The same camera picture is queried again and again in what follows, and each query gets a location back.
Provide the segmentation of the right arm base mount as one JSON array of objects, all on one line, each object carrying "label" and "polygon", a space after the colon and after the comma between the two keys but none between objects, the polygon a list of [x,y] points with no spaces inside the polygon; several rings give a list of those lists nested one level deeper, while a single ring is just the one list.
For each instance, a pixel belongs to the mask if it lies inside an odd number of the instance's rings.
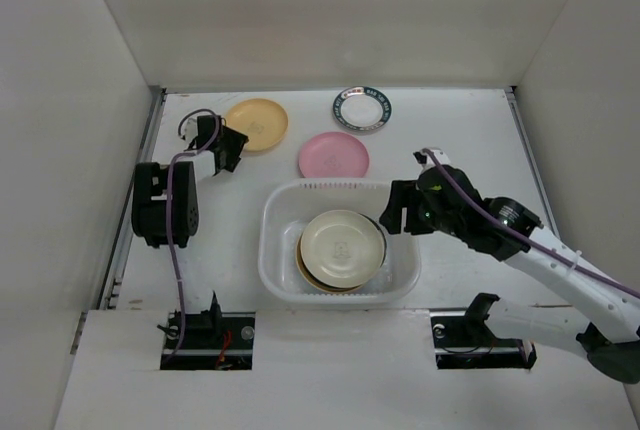
[{"label": "right arm base mount", "polygon": [[487,327],[489,309],[498,300],[497,295],[480,293],[467,308],[430,312],[439,370],[533,368],[537,361],[533,343],[497,337]]}]

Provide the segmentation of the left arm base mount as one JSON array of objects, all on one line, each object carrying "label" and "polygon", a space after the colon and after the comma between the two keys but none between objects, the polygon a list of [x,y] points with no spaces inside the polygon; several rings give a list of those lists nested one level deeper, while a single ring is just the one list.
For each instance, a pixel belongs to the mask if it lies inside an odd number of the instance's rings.
[{"label": "left arm base mount", "polygon": [[248,371],[253,366],[256,315],[223,312],[216,294],[208,309],[175,311],[157,328],[164,334],[160,369]]}]

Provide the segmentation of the pink plate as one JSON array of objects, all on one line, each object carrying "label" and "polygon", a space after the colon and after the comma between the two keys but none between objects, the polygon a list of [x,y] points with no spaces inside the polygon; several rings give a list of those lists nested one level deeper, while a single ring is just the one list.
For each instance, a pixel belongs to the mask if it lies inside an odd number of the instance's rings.
[{"label": "pink plate", "polygon": [[370,157],[365,145],[343,132],[325,132],[305,142],[298,153],[298,168],[305,178],[363,178]]}]

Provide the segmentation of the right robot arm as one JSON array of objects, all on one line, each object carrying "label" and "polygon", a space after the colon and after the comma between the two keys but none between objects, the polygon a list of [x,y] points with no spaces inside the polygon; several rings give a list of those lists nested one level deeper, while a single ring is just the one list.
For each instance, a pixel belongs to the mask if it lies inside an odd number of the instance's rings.
[{"label": "right robot arm", "polygon": [[533,308],[480,293],[463,331],[477,345],[493,338],[534,340],[587,360],[625,384],[639,381],[639,297],[563,244],[540,218],[508,197],[483,198],[450,165],[394,180],[379,218],[392,235],[441,232],[538,281],[567,302]]}]

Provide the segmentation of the orange plate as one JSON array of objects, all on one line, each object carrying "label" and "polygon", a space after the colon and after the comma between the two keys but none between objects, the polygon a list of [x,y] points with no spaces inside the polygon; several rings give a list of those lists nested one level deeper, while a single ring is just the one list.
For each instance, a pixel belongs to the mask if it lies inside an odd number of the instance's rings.
[{"label": "orange plate", "polygon": [[325,293],[329,293],[329,294],[347,294],[347,293],[352,293],[356,290],[359,290],[362,285],[358,285],[355,287],[351,287],[351,288],[341,288],[341,287],[334,287],[334,286],[330,286],[327,285],[323,282],[321,282],[320,280],[318,280],[317,278],[315,278],[308,270],[303,257],[302,257],[302,253],[301,253],[301,239],[298,239],[297,243],[296,243],[296,254],[295,254],[295,259],[296,259],[296,266],[298,268],[299,273],[302,275],[302,277],[310,284],[312,285],[314,288],[325,292]]},{"label": "orange plate", "polygon": [[225,120],[229,128],[248,137],[244,145],[248,152],[263,152],[276,146],[284,139],[289,126],[285,109],[264,98],[237,103],[226,113]]}]

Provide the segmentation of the patterned rim plate top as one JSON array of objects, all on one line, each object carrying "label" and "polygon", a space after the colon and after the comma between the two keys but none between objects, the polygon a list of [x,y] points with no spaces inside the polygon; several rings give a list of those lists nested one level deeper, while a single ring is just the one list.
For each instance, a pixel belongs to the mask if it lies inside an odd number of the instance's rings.
[{"label": "patterned rim plate top", "polygon": [[334,119],[355,132],[372,132],[390,120],[392,104],[379,89],[356,86],[341,91],[332,104]]}]

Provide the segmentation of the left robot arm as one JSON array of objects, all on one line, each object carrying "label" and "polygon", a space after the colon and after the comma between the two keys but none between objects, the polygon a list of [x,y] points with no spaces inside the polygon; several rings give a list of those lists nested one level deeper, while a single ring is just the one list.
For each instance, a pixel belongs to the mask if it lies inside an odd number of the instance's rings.
[{"label": "left robot arm", "polygon": [[197,184],[222,172],[232,173],[241,161],[249,137],[226,125],[210,109],[198,109],[178,124],[178,137],[186,148],[170,162],[138,163],[133,173],[131,225],[147,246],[168,248],[178,286],[178,321],[162,328],[179,339],[187,331],[185,271],[178,251],[187,247],[199,227]]}]

